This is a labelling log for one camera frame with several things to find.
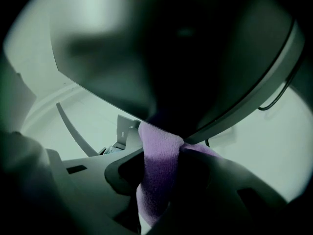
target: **purple towel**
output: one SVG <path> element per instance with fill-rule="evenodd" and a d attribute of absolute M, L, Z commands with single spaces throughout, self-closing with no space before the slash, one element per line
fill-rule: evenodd
<path fill-rule="evenodd" d="M 179 149 L 193 149 L 219 155 L 202 144 L 187 144 L 174 134 L 142 122 L 139 135 L 143 142 L 144 177 L 137 188 L 138 211 L 153 226 L 166 210 L 176 180 Z"/>

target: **gray surface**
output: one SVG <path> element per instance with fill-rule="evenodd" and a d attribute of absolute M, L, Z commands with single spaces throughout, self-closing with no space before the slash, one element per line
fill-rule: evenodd
<path fill-rule="evenodd" d="M 109 192 L 104 192 L 102 189 L 109 188 L 110 186 L 105 184 L 105 187 L 101 187 L 104 183 L 101 181 L 102 176 L 95 173 L 97 170 L 92 170 L 93 166 L 101 169 L 102 165 L 97 161 L 101 161 L 101 158 L 104 156 L 90 157 L 85 160 L 88 162 L 83 163 L 87 170 L 80 171 L 74 174 L 69 175 L 66 170 L 66 165 L 62 163 L 59 154 L 56 151 L 48 151 L 49 160 L 51 163 L 51 171 L 54 181 L 57 185 L 59 194 L 64 201 L 67 209 L 70 211 L 71 215 L 74 217 L 74 220 L 82 229 L 82 233 L 86 234 L 133 234 L 128 229 L 117 224 L 110 218 L 108 215 L 109 211 L 108 206 L 102 205 L 103 201 L 106 201 L 107 197 L 110 198 L 110 189 Z M 92 171 L 92 174 L 84 174 L 84 172 Z M 77 175 L 79 175 L 81 180 L 85 180 L 84 187 L 91 187 L 94 191 L 93 195 L 90 195 L 90 189 L 82 188 L 82 181 L 77 181 Z M 96 188 L 94 188 L 94 179 L 99 183 Z"/>
<path fill-rule="evenodd" d="M 84 140 L 84 138 L 79 134 L 79 132 L 72 125 L 72 123 L 68 119 L 60 103 L 57 103 L 56 106 L 58 108 L 58 111 L 60 113 L 60 116 L 65 126 L 67 127 L 68 131 L 70 132 L 70 134 L 72 135 L 76 143 L 79 145 L 79 147 L 81 147 L 83 152 L 85 152 L 85 154 L 88 157 L 98 156 L 99 154 Z"/>
<path fill-rule="evenodd" d="M 125 150 L 125 145 L 123 145 L 123 144 L 120 144 L 119 142 L 116 142 L 114 145 L 113 145 L 113 147 L 115 147 L 115 148 L 119 148 L 119 149 L 121 149 L 121 150 Z"/>
<path fill-rule="evenodd" d="M 109 217 L 120 214 L 130 201 L 129 196 L 116 194 L 104 177 L 106 167 L 138 149 L 126 149 L 97 157 L 63 161 L 65 168 L 84 165 L 87 169 L 70 174 L 72 181 L 88 198 L 93 199 L 97 206 L 104 210 Z"/>
<path fill-rule="evenodd" d="M 0 54 L 0 130 L 21 131 L 36 96 L 16 73 L 6 56 Z"/>

